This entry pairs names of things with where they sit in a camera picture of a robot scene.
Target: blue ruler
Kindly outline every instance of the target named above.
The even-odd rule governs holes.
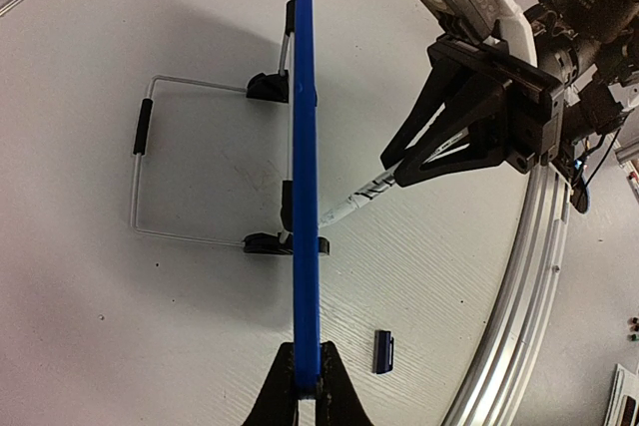
[[[318,97],[313,0],[296,0],[293,120],[293,307],[296,387],[313,396],[320,378]]]

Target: blue bar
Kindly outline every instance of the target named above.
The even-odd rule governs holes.
[[[320,378],[318,97],[313,0],[296,0],[293,119],[293,323],[296,387],[311,397]]]

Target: blue rod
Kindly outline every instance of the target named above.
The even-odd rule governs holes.
[[[293,119],[293,307],[296,386],[314,395],[320,378],[318,133],[313,0],[296,0]]]

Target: blue stick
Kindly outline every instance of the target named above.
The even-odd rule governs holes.
[[[320,378],[318,135],[313,0],[296,0],[293,120],[293,306],[295,379],[302,396]]]

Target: white tabletop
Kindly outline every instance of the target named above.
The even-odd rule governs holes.
[[[135,235],[131,149],[152,76],[241,86],[273,71],[286,1],[27,0],[0,20],[3,424],[247,416],[292,339],[291,260]],[[323,208],[380,172],[439,33],[418,0],[316,0]],[[197,101],[170,94],[173,105]],[[286,110],[257,113],[249,129],[199,102],[198,116],[154,112],[150,150],[166,181],[154,180],[148,205],[176,200],[153,204],[165,216],[147,220],[207,230],[232,216],[246,233],[262,218],[277,225]],[[246,204],[215,184],[222,153],[229,178],[254,195]],[[509,166],[449,176],[397,189],[322,232],[332,248],[320,266],[322,338],[336,343],[375,424],[441,421],[490,315],[525,186]],[[378,328],[395,337],[384,376],[370,372]]]

